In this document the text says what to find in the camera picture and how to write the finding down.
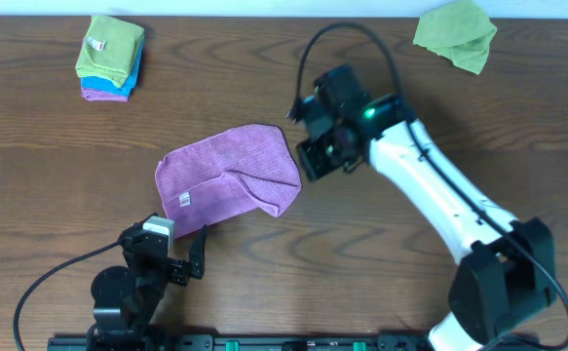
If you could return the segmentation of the purple microfiber cloth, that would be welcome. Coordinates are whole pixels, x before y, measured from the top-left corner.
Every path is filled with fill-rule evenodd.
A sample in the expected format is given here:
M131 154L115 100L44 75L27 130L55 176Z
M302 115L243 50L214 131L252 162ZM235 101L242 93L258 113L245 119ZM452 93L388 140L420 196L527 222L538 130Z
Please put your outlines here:
M278 217L302 189L282 130L261 124L175 149L159 162L155 182L176 238L254 209Z

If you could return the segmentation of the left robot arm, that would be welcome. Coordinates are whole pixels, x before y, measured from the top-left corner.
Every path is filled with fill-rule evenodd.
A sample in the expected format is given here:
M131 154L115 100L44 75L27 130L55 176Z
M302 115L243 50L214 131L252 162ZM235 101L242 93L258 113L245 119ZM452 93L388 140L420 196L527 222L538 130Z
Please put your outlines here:
M207 229L194 239L187 260L169 256L173 238L151 222L135 223L119 237L126 261L97 274L91 294L94 329L88 350L170 350L173 340L151 325L170 284L185 287L205 274Z

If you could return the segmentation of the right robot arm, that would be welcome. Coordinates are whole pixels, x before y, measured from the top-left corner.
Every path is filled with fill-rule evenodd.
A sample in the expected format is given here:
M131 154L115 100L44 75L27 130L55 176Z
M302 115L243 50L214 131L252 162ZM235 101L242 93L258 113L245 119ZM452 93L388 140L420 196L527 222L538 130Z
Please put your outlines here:
M298 153L318 180L363 159L418 209L457 273L449 314L428 334L435 350L543 349L514 329L559 298L554 244L539 219L522 222L477 189L438 149L398 95L309 96L289 113L309 134Z

